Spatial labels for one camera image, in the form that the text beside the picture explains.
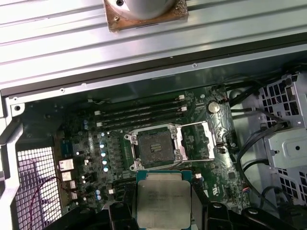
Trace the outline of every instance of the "red wire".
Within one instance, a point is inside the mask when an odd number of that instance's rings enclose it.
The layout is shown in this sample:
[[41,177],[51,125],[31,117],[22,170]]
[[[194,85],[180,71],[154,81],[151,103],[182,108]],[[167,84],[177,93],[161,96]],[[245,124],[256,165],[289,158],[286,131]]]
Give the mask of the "red wire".
[[[53,179],[57,179],[57,180],[59,180],[60,182],[62,182],[61,179],[58,178],[58,177],[56,177],[56,176],[50,177],[49,179],[45,180],[45,181],[37,188],[37,190],[35,191],[35,193],[33,194],[32,198],[31,198],[30,209],[29,209],[29,214],[30,214],[30,227],[29,227],[29,230],[32,230],[32,218],[33,218],[33,217],[32,217],[32,209],[33,209],[33,201],[34,201],[34,199],[35,199],[35,197],[36,197],[36,194],[39,192],[39,190],[43,187],[43,185],[44,185],[45,183],[47,183],[48,181],[51,181],[51,180],[53,180]],[[69,189],[63,188],[62,183],[60,184],[60,186],[61,186],[61,189],[65,190],[65,191],[67,191],[67,192],[71,191],[71,190],[69,190]]]

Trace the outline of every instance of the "copper plate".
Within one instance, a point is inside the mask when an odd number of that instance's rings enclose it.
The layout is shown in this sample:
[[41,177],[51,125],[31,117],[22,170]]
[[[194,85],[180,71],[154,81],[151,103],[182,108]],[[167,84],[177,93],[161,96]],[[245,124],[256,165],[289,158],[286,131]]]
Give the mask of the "copper plate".
[[109,26],[109,30],[111,32],[142,26],[155,25],[179,19],[187,19],[189,15],[186,0],[178,0],[177,3],[175,3],[174,7],[171,8],[167,13],[161,15],[160,17],[144,21],[126,19],[117,14],[111,8],[107,0],[104,0],[104,3],[106,10],[106,20]]

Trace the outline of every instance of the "grey metal sheet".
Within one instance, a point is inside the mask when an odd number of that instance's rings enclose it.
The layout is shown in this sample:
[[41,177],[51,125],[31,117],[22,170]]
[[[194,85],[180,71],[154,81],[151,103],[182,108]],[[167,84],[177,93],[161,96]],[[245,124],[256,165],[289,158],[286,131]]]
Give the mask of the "grey metal sheet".
[[0,87],[307,32],[305,0],[187,3],[187,21],[115,34],[108,31],[102,0],[2,5]]

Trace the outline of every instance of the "cpu socket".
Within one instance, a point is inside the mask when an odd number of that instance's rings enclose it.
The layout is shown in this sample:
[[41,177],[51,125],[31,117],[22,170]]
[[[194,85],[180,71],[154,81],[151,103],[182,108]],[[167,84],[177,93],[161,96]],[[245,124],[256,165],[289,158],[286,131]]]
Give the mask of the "cpu socket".
[[206,121],[187,125],[164,124],[146,128],[135,129],[124,136],[131,143],[134,164],[131,171],[142,169],[165,169],[180,162],[188,160],[184,146],[181,129],[186,126],[202,125],[207,145],[209,159],[214,160],[215,141]]

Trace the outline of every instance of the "mesh vent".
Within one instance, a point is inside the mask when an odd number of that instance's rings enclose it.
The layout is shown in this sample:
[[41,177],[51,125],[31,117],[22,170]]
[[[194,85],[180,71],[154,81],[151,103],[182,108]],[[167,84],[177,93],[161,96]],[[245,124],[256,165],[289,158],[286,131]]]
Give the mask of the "mesh vent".
[[307,204],[307,174],[303,172],[299,172],[299,176],[300,176],[301,183],[302,183],[299,185],[299,190],[301,192],[301,198]]
[[[20,230],[28,230],[31,199],[38,187],[56,176],[52,148],[20,151],[18,171],[20,188],[16,195],[17,217]],[[43,229],[61,216],[59,188],[56,180],[46,182],[33,200],[32,228]]]
[[288,172],[286,169],[278,169],[279,174],[288,175]]
[[[286,86],[285,81],[263,88],[262,103],[264,110],[278,117],[299,115],[296,97],[290,86]],[[282,106],[275,111],[275,105]],[[272,127],[276,122],[270,117],[266,117],[268,127]]]
[[298,199],[296,184],[284,177],[280,177],[280,182],[282,183],[283,190],[290,196]]
[[278,169],[280,183],[282,184],[282,189],[290,196],[298,199],[297,185],[294,181],[288,177],[288,172],[286,169]]

